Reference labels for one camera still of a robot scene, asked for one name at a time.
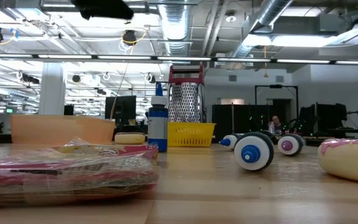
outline yellow basket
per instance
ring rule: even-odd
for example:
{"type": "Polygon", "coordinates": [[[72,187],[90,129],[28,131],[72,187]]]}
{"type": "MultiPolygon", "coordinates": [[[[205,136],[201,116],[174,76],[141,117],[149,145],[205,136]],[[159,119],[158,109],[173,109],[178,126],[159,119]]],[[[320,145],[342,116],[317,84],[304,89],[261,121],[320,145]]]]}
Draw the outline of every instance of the yellow basket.
{"type": "Polygon", "coordinates": [[[210,147],[215,124],[168,123],[168,146],[210,147]]]}

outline pillar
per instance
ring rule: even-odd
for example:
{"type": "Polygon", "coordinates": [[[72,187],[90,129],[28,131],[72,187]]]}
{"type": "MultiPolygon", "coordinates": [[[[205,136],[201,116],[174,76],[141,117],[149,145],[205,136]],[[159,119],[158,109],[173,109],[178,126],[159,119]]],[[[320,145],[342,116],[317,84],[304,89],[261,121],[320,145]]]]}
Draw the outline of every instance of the pillar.
{"type": "Polygon", "coordinates": [[[42,69],[39,114],[63,115],[66,79],[62,63],[44,62],[42,69]]]}

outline plastic bag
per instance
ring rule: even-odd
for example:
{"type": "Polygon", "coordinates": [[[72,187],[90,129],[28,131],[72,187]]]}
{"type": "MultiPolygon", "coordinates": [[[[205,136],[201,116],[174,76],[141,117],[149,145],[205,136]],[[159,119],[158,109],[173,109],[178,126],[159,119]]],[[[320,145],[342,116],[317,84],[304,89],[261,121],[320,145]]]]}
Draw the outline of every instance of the plastic bag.
{"type": "Polygon", "coordinates": [[[159,178],[157,147],[130,147],[76,139],[63,147],[0,157],[0,206],[72,203],[150,190],[159,178]],[[107,153],[113,150],[118,154],[107,153]]]}

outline blue bottle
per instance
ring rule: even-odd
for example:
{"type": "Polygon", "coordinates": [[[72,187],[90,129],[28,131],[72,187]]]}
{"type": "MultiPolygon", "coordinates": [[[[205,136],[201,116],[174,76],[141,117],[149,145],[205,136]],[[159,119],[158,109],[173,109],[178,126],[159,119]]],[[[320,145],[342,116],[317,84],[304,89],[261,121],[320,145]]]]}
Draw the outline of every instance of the blue bottle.
{"type": "Polygon", "coordinates": [[[161,83],[157,85],[155,96],[152,97],[152,107],[149,108],[147,131],[148,144],[157,144],[158,152],[167,152],[168,141],[168,98],[162,95],[161,83]]]}

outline desk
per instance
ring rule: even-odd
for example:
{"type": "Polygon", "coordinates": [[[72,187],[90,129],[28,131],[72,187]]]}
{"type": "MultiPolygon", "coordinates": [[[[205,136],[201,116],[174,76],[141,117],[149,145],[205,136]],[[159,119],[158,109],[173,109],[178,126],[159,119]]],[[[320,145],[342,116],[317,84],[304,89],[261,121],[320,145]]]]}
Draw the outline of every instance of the desk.
{"type": "MultiPolygon", "coordinates": [[[[29,150],[0,146],[0,154],[29,150]]],[[[0,224],[358,223],[358,183],[325,173],[316,148],[275,153],[266,170],[241,169],[231,151],[170,148],[148,194],[115,203],[0,209],[0,224]]]]}

